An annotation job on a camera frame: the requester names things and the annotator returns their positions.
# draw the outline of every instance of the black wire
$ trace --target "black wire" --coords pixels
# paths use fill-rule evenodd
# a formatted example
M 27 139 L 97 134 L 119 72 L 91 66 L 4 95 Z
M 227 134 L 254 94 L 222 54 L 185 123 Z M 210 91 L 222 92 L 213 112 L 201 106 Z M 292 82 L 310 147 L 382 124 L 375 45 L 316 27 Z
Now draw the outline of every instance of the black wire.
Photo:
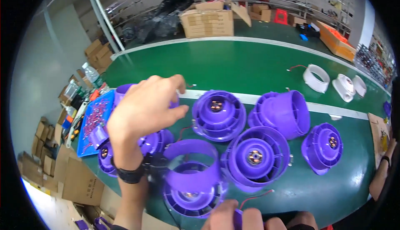
M 167 207 L 167 204 L 165 203 L 165 199 L 162 200 L 162 202 L 164 203 L 165 208 L 167 209 L 168 213 L 170 214 L 171 218 L 174 220 L 175 225 L 177 226 L 177 228 L 179 230 L 182 230 L 182 228 L 180 227 L 180 224 L 176 221 L 175 217 L 173 216 L 173 214 L 171 213 L 170 209 Z

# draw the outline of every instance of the black plastic bag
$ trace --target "black plastic bag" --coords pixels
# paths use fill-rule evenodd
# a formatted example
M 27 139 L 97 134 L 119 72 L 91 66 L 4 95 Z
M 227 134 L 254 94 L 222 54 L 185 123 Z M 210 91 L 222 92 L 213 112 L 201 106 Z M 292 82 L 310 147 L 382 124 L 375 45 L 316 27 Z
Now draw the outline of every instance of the black plastic bag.
M 176 32 L 179 14 L 193 4 L 193 0 L 163 0 L 157 9 L 143 17 L 137 29 L 137 42 L 149 43 L 157 36 L 166 37 Z

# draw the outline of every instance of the person's hand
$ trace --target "person's hand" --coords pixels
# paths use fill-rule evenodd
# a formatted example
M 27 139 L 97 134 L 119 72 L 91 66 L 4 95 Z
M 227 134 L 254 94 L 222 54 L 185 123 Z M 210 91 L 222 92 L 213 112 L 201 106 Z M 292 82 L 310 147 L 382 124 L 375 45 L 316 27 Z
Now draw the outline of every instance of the person's hand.
M 237 200 L 226 200 L 211 211 L 201 230 L 235 230 L 233 216 L 238 207 Z M 286 230 L 280 218 L 271 218 L 265 224 L 257 208 L 248 208 L 242 213 L 242 230 Z
M 185 93 L 186 83 L 182 75 L 169 78 L 151 76 L 132 85 L 107 122 L 110 141 L 115 147 L 135 143 L 140 137 L 173 125 L 185 116 L 189 107 L 181 105 L 169 109 L 170 102 L 177 102 L 178 95 Z

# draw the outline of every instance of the finger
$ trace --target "finger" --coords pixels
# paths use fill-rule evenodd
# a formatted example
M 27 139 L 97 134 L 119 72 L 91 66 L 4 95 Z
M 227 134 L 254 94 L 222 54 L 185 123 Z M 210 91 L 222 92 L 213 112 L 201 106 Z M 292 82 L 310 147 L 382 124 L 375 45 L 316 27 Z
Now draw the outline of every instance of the finger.
M 164 79 L 164 78 L 162 78 L 160 76 L 157 76 L 157 75 L 153 75 L 153 76 L 147 78 L 147 81 L 150 84 L 150 83 L 155 83 L 155 82 L 157 82 L 157 81 L 159 81 L 161 79 Z
M 172 95 L 171 101 L 173 103 L 176 103 L 178 101 L 178 94 L 176 92 Z
M 146 80 L 142 80 L 140 81 L 138 84 L 132 84 L 129 89 L 126 91 L 125 96 L 128 94 L 133 93 L 135 90 L 137 90 L 138 88 L 140 88 L 144 83 L 146 82 Z
M 265 230 L 286 230 L 285 224 L 278 217 L 270 218 L 264 224 Z
M 189 110 L 189 106 L 187 105 L 180 105 L 176 108 L 170 108 L 167 110 L 167 114 L 164 117 L 165 119 L 165 125 L 164 128 L 169 127 L 176 123 L 177 120 L 184 118 L 186 113 Z
M 263 217 L 257 208 L 248 208 L 243 211 L 242 230 L 264 230 Z
M 210 229 L 211 229 L 210 218 L 208 217 L 204 225 L 201 227 L 201 230 L 210 230 Z
M 237 200 L 226 200 L 211 212 L 211 230 L 234 230 L 233 214 L 238 206 Z
M 172 81 L 173 87 L 179 90 L 179 93 L 184 94 L 186 91 L 186 82 L 182 75 L 176 74 L 168 78 Z

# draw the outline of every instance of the black watch strap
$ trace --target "black watch strap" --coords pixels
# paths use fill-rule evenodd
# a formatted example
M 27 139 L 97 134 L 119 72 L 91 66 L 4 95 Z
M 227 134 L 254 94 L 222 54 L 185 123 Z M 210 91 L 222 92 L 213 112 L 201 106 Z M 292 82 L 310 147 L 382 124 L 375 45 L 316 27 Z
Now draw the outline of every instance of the black watch strap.
M 383 160 L 387 161 L 387 164 L 389 165 L 387 170 L 389 171 L 390 170 L 390 159 L 386 155 L 384 155 L 384 156 L 382 156 L 382 159 L 380 161 L 382 162 Z
M 111 164 L 115 167 L 114 158 L 111 158 Z M 140 182 L 140 179 L 142 178 L 142 176 L 144 176 L 144 173 L 146 171 L 143 164 L 144 164 L 144 159 L 136 170 L 125 170 L 117 167 L 115 168 L 117 170 L 118 177 L 121 180 L 123 180 L 123 182 L 129 184 L 136 184 Z

